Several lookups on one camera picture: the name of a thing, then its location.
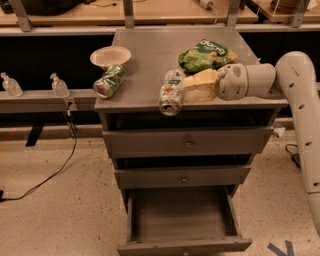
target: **speckled floor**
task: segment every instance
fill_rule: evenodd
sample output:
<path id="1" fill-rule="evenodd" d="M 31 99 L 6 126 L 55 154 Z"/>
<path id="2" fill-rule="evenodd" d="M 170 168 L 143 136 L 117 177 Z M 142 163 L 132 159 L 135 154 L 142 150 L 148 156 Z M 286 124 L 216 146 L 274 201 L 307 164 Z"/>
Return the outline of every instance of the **speckled floor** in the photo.
<path id="1" fill-rule="evenodd" d="M 71 154 L 67 127 L 45 127 L 34 147 L 25 146 L 29 131 L 0 129 L 4 197 L 22 195 L 59 171 Z M 285 152 L 289 143 L 295 143 L 292 129 L 272 136 L 233 198 L 242 236 L 252 245 L 212 255 L 320 255 L 300 170 Z M 117 245 L 126 241 L 126 211 L 101 128 L 78 127 L 64 171 L 24 199 L 0 203 L 0 214 L 0 255 L 117 256 Z"/>

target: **white plate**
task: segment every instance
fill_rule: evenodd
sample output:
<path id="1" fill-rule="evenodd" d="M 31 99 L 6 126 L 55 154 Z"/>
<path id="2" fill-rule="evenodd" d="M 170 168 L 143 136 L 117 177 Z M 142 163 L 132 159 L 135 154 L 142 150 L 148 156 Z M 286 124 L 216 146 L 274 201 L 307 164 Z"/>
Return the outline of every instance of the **white plate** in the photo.
<path id="1" fill-rule="evenodd" d="M 90 56 L 92 64 L 106 70 L 113 64 L 123 65 L 131 58 L 131 52 L 120 46 L 108 46 L 96 50 Z"/>

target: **crushed can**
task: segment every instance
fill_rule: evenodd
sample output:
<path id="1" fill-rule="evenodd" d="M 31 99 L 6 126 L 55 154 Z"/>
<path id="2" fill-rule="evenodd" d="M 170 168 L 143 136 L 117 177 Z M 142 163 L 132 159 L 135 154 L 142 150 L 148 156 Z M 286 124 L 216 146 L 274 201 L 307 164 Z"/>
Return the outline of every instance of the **crushed can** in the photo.
<path id="1" fill-rule="evenodd" d="M 164 75 L 160 88 L 159 108 L 166 116 L 175 116 L 179 113 L 184 98 L 182 80 L 185 74 L 180 70 L 169 70 Z"/>
<path id="2" fill-rule="evenodd" d="M 125 71 L 123 67 L 111 65 L 103 73 L 102 78 L 94 82 L 93 90 L 99 97 L 109 99 L 117 92 L 124 78 Z"/>

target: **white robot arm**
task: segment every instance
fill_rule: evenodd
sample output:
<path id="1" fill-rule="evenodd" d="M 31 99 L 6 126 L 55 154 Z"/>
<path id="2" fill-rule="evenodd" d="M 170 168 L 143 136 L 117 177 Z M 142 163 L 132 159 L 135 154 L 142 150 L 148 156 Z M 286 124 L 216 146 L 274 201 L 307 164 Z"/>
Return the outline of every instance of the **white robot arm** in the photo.
<path id="1" fill-rule="evenodd" d="M 226 65 L 221 74 L 218 97 L 225 100 L 245 96 L 272 98 L 271 87 L 281 90 L 289 102 L 297 137 L 305 190 L 313 221 L 320 236 L 320 100 L 310 58 L 302 52 L 285 54 L 276 64 Z"/>

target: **hand sanitizer bottle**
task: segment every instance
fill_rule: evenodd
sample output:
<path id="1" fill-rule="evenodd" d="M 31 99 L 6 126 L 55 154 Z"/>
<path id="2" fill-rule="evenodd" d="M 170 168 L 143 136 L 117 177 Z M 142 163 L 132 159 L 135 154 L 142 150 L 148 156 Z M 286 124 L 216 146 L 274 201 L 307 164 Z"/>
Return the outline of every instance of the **hand sanitizer bottle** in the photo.
<path id="1" fill-rule="evenodd" d="M 57 97 L 66 98 L 70 95 L 66 83 L 59 79 L 56 73 L 52 73 L 50 78 L 53 80 L 52 89 Z"/>
<path id="2" fill-rule="evenodd" d="M 1 73 L 1 77 L 3 78 L 2 86 L 9 96 L 18 97 L 22 95 L 23 91 L 15 79 L 7 76 L 5 72 Z"/>

